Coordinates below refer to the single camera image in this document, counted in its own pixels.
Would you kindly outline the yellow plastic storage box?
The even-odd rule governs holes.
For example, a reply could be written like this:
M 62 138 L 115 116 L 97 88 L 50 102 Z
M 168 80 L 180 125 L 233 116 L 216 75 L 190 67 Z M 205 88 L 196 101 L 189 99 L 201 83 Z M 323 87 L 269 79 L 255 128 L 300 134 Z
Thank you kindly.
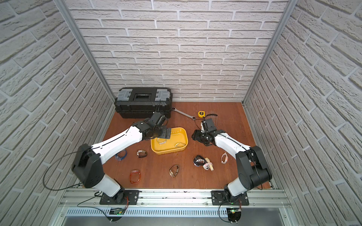
M 150 142 L 151 149 L 153 152 L 155 152 L 156 154 L 159 154 L 159 155 L 183 151 L 186 149 L 186 147 L 189 143 L 187 132 L 184 128 L 181 128 L 181 127 L 171 129 L 170 139 L 167 139 L 167 142 L 165 144 L 159 145 L 157 143 L 156 139 L 151 140 L 151 142 Z M 175 145 L 178 142 L 185 143 L 186 146 L 181 147 L 181 148 L 176 148 Z

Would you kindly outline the black strap watch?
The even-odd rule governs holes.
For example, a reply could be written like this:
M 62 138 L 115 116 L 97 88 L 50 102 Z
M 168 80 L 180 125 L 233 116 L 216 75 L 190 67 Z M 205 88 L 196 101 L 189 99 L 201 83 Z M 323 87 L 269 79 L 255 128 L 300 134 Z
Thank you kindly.
M 195 166 L 200 167 L 203 166 L 207 163 L 207 161 L 205 160 L 204 157 L 202 157 L 201 155 L 197 155 L 194 159 L 193 159 L 193 163 Z

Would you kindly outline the cream pink strap watch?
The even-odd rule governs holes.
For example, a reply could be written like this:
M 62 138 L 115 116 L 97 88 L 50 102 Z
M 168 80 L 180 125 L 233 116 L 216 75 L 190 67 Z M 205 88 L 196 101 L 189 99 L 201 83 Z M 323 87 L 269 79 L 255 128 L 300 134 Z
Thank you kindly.
M 211 163 L 211 161 L 208 158 L 205 158 L 205 164 L 203 165 L 203 168 L 205 170 L 214 170 L 213 164 Z

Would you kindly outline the beige strap watch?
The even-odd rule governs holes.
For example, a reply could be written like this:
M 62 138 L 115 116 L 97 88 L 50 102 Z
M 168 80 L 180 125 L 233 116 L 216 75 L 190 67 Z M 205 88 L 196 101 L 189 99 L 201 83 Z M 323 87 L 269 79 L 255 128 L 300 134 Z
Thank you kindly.
M 222 154 L 221 163 L 226 164 L 228 162 L 228 160 L 229 160 L 228 154 L 227 153 Z

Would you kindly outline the red orange glasses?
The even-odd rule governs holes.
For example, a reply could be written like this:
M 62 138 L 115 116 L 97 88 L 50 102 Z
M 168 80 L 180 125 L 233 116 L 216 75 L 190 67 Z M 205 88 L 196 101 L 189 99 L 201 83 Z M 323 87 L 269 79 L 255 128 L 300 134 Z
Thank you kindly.
M 141 172 L 139 169 L 133 169 L 129 175 L 129 181 L 131 184 L 137 184 L 140 182 L 141 179 Z

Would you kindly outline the grey white band watch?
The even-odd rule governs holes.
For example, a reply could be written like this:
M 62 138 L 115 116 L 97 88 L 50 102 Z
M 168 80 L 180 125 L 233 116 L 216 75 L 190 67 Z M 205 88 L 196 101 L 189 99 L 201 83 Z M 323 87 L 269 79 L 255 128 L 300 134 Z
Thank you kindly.
M 165 138 L 157 138 L 156 141 L 157 141 L 157 143 L 159 145 L 162 145 L 162 144 L 165 144 L 167 142 L 167 139 L 165 139 Z

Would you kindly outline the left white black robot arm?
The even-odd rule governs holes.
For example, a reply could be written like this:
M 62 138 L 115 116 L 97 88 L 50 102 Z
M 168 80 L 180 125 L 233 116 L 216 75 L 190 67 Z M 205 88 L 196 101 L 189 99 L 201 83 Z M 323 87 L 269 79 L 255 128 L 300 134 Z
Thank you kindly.
M 121 204 L 125 199 L 124 188 L 116 180 L 104 173 L 103 164 L 117 153 L 139 143 L 154 138 L 169 139 L 171 129 L 164 125 L 166 116 L 154 112 L 150 118 L 133 123 L 127 130 L 103 142 L 78 148 L 72 165 L 72 172 L 85 188 L 96 188 Z

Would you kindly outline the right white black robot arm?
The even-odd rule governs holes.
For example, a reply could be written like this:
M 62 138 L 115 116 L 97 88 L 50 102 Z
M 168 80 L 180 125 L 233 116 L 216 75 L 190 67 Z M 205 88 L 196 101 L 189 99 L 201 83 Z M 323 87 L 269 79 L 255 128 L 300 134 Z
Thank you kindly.
M 235 202 L 242 194 L 272 179 L 272 171 L 262 149 L 244 145 L 224 130 L 218 130 L 211 118 L 204 119 L 201 129 L 195 130 L 191 137 L 205 146 L 219 147 L 235 158 L 238 176 L 224 187 L 225 202 Z

